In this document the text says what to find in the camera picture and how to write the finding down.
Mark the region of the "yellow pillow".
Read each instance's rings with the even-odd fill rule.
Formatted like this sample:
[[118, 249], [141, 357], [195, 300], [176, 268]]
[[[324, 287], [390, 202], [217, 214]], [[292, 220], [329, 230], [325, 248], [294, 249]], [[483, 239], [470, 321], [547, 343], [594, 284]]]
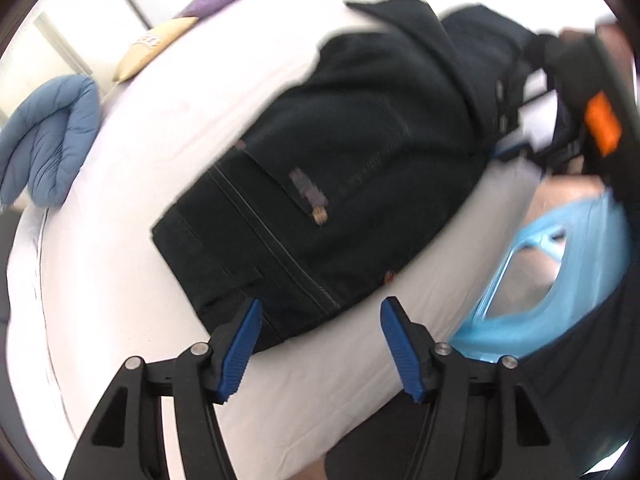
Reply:
[[137, 76], [154, 58], [166, 50], [177, 39], [188, 32], [197, 18], [172, 18], [163, 25], [150, 29], [145, 36], [135, 41], [117, 64], [112, 81], [127, 81]]

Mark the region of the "black denim pants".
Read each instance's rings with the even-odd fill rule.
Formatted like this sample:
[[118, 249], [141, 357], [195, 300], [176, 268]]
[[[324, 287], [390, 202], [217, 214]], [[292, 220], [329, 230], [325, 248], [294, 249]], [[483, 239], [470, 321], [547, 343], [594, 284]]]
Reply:
[[260, 301], [258, 350], [356, 306], [431, 243], [480, 180], [497, 81], [535, 39], [484, 6], [354, 10], [383, 29], [330, 38], [152, 229], [206, 330]]

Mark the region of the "blue rolled duvet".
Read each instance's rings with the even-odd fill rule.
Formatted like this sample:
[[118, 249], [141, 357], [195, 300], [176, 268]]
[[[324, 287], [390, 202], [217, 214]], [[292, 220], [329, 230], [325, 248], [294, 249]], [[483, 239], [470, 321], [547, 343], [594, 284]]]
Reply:
[[1, 208], [23, 192], [40, 208], [61, 206], [101, 125], [100, 92], [86, 75], [34, 90], [1, 128]]

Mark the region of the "blue plastic stool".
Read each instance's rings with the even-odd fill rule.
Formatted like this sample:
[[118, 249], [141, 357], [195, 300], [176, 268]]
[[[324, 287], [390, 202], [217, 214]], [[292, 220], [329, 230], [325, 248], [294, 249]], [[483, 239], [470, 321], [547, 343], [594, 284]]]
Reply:
[[556, 207], [516, 233], [451, 344], [486, 362], [528, 356], [602, 304], [630, 258], [630, 227], [612, 192]]

